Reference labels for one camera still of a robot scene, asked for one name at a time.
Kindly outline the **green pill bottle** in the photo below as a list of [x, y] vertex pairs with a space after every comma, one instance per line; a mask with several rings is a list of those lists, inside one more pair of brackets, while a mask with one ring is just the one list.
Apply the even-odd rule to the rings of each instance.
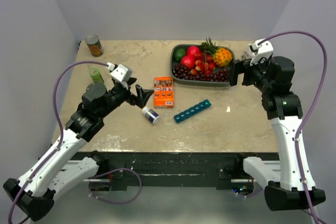
[[93, 83], [104, 83], [104, 80], [98, 68], [91, 68], [89, 70], [89, 75], [92, 78]]

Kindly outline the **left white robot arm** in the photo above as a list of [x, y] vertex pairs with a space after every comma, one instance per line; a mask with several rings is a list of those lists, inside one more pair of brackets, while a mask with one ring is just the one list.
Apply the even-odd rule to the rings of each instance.
[[103, 128], [103, 119], [122, 103], [144, 108], [152, 89], [136, 85], [136, 94], [130, 87], [136, 81], [131, 78], [126, 85], [114, 81], [108, 90], [103, 83], [87, 86], [76, 112], [66, 123], [60, 137], [38, 162], [20, 178], [9, 178], [3, 188], [7, 195], [29, 219], [38, 221], [47, 215], [56, 199], [80, 181], [108, 174], [107, 161], [97, 153], [84, 158], [74, 170], [62, 172], [67, 162]]

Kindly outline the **teal weekly pill organizer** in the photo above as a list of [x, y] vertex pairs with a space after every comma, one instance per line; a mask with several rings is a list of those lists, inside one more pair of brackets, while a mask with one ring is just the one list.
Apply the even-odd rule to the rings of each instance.
[[179, 124], [193, 116], [195, 116], [196, 114], [204, 111], [205, 109], [208, 109], [212, 104], [210, 103], [210, 101], [208, 99], [190, 107], [189, 109], [186, 109], [182, 112], [180, 112], [179, 114], [176, 114], [175, 116], [173, 116], [174, 121]]

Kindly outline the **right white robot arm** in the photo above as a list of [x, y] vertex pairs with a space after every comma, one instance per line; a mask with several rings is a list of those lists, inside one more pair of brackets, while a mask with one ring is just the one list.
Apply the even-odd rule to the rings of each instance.
[[244, 86], [253, 85], [261, 92], [262, 107], [274, 130], [280, 161], [280, 172], [274, 172], [258, 157], [246, 157], [234, 165], [239, 178], [253, 177], [264, 190], [265, 201], [272, 211], [304, 210], [325, 202], [324, 190], [318, 189], [307, 162], [302, 131], [302, 106], [291, 92], [295, 65], [277, 56], [251, 60], [234, 60], [227, 74], [231, 86], [243, 74]]

